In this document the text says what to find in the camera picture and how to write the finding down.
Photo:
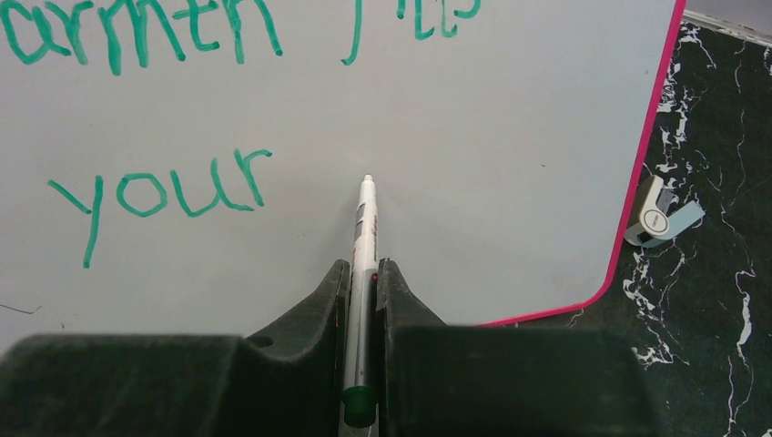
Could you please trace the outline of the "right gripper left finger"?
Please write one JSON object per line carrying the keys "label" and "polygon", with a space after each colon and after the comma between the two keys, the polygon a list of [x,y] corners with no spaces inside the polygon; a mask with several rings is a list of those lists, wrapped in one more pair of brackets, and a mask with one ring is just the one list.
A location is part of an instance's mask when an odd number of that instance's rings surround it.
{"label": "right gripper left finger", "polygon": [[247,336],[35,335],[1,360],[4,436],[334,436],[350,265]]}

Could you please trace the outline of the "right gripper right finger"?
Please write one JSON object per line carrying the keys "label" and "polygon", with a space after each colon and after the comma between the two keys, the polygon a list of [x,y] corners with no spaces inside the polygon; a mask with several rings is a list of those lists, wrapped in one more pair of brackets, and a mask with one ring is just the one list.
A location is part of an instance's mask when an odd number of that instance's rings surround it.
{"label": "right gripper right finger", "polygon": [[383,436],[662,436],[631,348],[602,330],[444,323],[379,266]]}

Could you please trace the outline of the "white green whiteboard marker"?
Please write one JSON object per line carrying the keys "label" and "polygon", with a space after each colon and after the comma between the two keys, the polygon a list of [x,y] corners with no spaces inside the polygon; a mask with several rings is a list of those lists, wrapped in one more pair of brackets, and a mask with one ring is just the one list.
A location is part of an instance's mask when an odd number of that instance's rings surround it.
{"label": "white green whiteboard marker", "polygon": [[371,383],[371,316],[377,281],[378,207],[372,175],[360,184],[351,260],[350,299],[342,377],[344,422],[352,428],[374,424],[377,397]]}

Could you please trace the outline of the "pink framed whiteboard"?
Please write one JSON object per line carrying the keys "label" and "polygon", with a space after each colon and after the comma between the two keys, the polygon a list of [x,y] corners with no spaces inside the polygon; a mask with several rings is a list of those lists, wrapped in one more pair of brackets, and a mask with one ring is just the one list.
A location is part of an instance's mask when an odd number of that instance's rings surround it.
{"label": "pink framed whiteboard", "polygon": [[[681,1],[4,1],[1,360],[239,335],[378,258],[444,323],[609,287]],[[342,312],[342,354],[350,288]]]}

